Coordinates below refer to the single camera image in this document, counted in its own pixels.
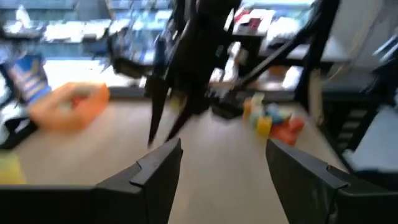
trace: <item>orange bowl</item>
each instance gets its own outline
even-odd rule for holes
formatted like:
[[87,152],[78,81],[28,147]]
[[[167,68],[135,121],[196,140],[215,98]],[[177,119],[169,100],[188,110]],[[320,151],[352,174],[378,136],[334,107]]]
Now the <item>orange bowl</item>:
[[[75,108],[60,105],[85,92],[85,99]],[[108,105],[109,90],[104,83],[70,82],[29,106],[30,118],[41,128],[73,131],[86,128]]]

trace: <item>red object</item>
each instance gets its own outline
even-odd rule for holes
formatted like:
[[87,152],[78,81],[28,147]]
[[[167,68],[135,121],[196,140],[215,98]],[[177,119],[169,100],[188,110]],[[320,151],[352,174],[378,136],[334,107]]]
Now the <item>red object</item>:
[[304,120],[302,118],[292,118],[289,120],[289,130],[294,133],[300,132],[304,128]]
[[235,15],[235,22],[239,22],[244,15],[250,14],[250,10],[243,9],[239,14]]
[[261,18],[250,18],[249,27],[257,29],[260,26]]
[[271,128],[271,137],[279,139],[284,143],[293,146],[296,143],[297,135],[289,130],[289,127],[280,125]]

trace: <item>orange block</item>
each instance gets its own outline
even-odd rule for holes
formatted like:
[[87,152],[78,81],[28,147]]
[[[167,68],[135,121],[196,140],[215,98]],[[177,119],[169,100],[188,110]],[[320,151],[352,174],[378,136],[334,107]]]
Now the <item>orange block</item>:
[[273,126],[270,133],[272,138],[279,139],[288,145],[293,146],[296,143],[297,135],[289,130],[288,126]]

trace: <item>table surface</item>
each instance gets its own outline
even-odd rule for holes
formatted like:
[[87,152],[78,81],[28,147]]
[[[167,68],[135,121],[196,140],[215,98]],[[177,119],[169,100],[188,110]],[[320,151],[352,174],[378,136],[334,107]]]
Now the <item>table surface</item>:
[[[305,114],[299,106],[286,107]],[[174,119],[166,109],[154,146],[162,144]],[[150,151],[149,124],[149,102],[111,102],[86,130],[37,131],[15,151],[29,184],[95,185]],[[207,113],[192,119],[180,137],[184,155],[170,223],[287,223],[268,170],[265,140],[245,121],[225,123]],[[344,169],[308,120],[296,146]]]

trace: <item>black metal rod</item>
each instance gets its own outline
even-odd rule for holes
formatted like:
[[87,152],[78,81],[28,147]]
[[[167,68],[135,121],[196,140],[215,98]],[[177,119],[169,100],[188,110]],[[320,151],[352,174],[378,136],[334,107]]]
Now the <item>black metal rod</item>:
[[322,0],[318,3],[315,13],[319,18],[315,24],[315,33],[310,48],[304,56],[304,68],[295,89],[295,101],[298,101],[305,110],[309,111],[309,83],[310,76],[314,69],[320,67],[321,58],[329,39],[330,31],[336,17],[340,0]]

